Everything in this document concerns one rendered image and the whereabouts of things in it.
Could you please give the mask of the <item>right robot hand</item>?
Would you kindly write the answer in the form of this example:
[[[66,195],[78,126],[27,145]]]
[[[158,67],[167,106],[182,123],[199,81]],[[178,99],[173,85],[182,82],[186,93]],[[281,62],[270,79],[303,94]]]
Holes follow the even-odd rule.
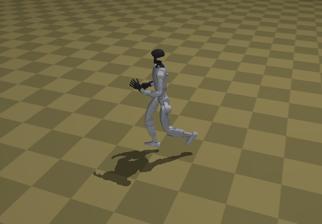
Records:
[[[145,89],[147,89],[149,86],[151,87],[151,83],[153,83],[153,81],[150,81],[148,83],[142,83],[141,86],[143,86]]]

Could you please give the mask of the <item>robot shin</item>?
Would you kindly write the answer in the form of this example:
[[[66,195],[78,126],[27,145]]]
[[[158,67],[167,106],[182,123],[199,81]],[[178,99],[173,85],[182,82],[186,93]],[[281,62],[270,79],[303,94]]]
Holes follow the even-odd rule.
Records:
[[[156,134],[155,134],[156,133],[156,130],[155,130],[154,124],[151,125],[151,126],[148,126],[148,125],[145,124],[145,126],[146,126],[147,131],[148,131],[149,135],[151,136],[152,140],[155,143],[157,143],[157,138],[156,138]]]
[[[172,137],[192,137],[193,134],[190,132],[185,132],[182,129],[179,128],[174,128],[174,129],[169,129],[169,132],[167,136],[172,136]]]

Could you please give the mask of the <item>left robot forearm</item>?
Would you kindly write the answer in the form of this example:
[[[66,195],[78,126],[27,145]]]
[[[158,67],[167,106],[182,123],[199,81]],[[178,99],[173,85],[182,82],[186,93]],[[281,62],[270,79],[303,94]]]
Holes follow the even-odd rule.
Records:
[[[148,91],[143,88],[141,88],[140,91],[146,96],[151,96],[151,97],[158,97],[159,96],[159,91]]]

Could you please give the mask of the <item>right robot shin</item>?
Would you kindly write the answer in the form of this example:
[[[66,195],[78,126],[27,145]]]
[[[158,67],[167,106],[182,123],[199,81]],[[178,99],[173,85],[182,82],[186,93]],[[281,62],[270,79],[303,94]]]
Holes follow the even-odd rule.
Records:
[[[155,130],[154,124],[151,125],[151,126],[148,126],[148,125],[145,124],[145,126],[146,126],[147,131],[148,131],[149,135],[151,136],[152,140],[155,143],[157,143],[157,138],[156,138],[156,134],[155,134],[156,133],[156,130]]]

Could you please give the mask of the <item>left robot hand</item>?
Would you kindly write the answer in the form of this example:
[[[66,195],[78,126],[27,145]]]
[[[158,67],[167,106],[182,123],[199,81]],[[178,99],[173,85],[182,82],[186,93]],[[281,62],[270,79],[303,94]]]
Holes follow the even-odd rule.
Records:
[[[138,89],[139,91],[140,91],[140,89],[141,89],[141,88],[145,89],[143,86],[140,86],[138,79],[136,79],[136,80],[137,80],[137,82],[133,79],[133,81],[134,81],[135,83],[131,80],[131,82],[132,82],[132,83],[134,83],[134,84],[132,84],[132,83],[130,82],[130,83],[133,85],[133,86],[132,86],[132,85],[130,84],[130,86],[131,86],[131,87],[133,87],[134,89]]]

